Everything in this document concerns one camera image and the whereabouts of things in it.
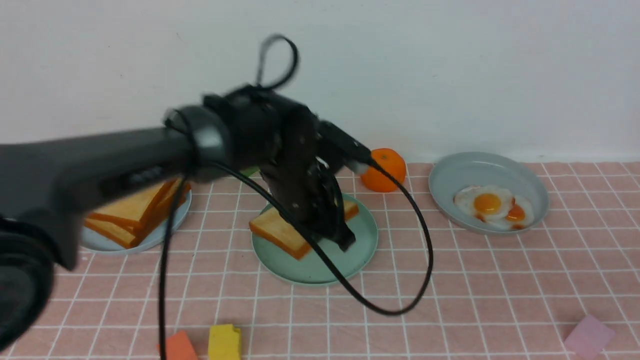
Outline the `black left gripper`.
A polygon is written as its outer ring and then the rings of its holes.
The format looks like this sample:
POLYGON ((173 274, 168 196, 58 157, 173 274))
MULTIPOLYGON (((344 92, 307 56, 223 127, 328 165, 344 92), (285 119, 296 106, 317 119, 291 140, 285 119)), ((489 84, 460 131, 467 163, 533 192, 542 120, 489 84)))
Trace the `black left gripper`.
POLYGON ((314 218, 313 231, 347 252, 355 235, 347 225, 342 193, 334 189, 328 171, 320 170, 317 116, 306 105, 253 86, 206 95, 203 105, 227 127, 231 168, 258 167, 288 218, 300 225, 314 218))

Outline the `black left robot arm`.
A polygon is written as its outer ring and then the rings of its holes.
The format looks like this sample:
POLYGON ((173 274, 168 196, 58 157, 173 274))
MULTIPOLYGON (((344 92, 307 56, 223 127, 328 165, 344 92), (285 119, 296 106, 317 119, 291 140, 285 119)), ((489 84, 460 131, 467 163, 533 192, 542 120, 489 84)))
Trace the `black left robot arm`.
POLYGON ((356 161, 354 140, 304 104, 244 86, 176 110, 167 125, 1 146, 1 348, 32 326, 54 288, 54 268, 71 271, 86 216, 104 205, 187 174, 198 183, 258 167, 275 199, 320 230, 330 174, 356 161))

